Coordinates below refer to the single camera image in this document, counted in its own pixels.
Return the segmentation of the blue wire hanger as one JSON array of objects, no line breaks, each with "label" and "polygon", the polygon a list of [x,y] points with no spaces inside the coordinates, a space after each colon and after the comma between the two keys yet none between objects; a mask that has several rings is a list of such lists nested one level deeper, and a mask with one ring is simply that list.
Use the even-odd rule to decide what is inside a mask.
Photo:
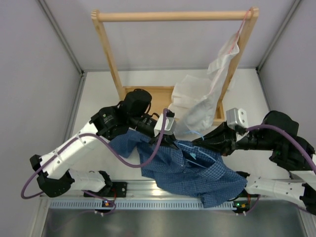
[{"label": "blue wire hanger", "polygon": [[[202,139],[202,141],[204,141],[204,136],[203,136],[201,133],[197,132],[197,131],[192,131],[192,130],[190,130],[190,131],[185,132],[184,134],[191,134],[191,133],[192,133],[192,134],[197,134],[197,135],[199,135],[200,138]],[[196,146],[196,145],[193,145],[192,147],[190,147],[190,146],[184,145],[184,144],[182,144],[182,143],[179,143],[179,145],[184,146],[184,147],[187,147],[187,148],[190,148],[190,149],[197,149],[199,153],[203,154],[204,156],[206,156],[206,157],[208,157],[209,159],[211,159],[211,160],[213,160],[214,162],[216,162],[216,160],[215,160],[212,156],[210,156],[209,154],[203,152],[203,151],[201,150],[201,147],[198,147],[198,146]]]}]

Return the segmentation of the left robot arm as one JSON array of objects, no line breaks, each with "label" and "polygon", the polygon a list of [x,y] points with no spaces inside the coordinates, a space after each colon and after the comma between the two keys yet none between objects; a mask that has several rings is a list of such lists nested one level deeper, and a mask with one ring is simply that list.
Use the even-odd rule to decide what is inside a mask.
[{"label": "left robot arm", "polygon": [[127,93],[115,106],[103,107],[91,117],[88,123],[64,144],[46,155],[30,158],[33,177],[42,193],[50,198],[59,197],[68,191],[87,191],[86,196],[106,197],[111,193],[113,183],[105,171],[82,172],[71,167],[98,145],[109,147],[109,142],[134,129],[147,136],[155,145],[150,158],[138,168],[151,162],[160,146],[176,148],[174,129],[175,114],[164,109],[157,120],[149,114],[152,96],[137,88]]}]

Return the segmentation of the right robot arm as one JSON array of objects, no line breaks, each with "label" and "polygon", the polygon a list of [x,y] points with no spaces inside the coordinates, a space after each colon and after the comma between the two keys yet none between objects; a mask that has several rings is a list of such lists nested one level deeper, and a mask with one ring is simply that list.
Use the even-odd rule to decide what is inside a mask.
[{"label": "right robot arm", "polygon": [[272,151],[269,160],[296,175],[301,182],[277,181],[242,172],[247,180],[230,183],[235,196],[268,196],[297,205],[304,211],[316,213],[316,151],[297,135],[299,124],[279,111],[268,112],[260,125],[250,127],[244,109],[226,112],[227,120],[216,129],[195,139],[193,144],[229,156],[236,150]]}]

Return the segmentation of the blue checked shirt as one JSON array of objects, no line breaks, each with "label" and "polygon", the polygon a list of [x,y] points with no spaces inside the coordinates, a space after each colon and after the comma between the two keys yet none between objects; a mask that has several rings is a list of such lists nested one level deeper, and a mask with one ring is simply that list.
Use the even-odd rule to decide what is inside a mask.
[{"label": "blue checked shirt", "polygon": [[179,145],[192,147],[189,141],[175,143],[178,150],[160,146],[153,160],[141,168],[141,175],[169,193],[199,198],[205,208],[219,206],[243,191],[247,180],[228,168],[219,153],[201,148],[214,162],[197,149]]}]

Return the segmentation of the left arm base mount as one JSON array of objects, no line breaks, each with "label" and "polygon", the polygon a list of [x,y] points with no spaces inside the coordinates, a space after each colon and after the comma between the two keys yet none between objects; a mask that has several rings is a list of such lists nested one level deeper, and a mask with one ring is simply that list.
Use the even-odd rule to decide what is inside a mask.
[{"label": "left arm base mount", "polygon": [[102,177],[105,180],[105,186],[97,192],[88,191],[90,194],[84,193],[85,198],[93,198],[94,196],[100,196],[103,198],[113,198],[112,202],[114,203],[116,198],[125,198],[127,192],[127,182],[113,182],[110,179],[110,176],[105,171],[99,171]]}]

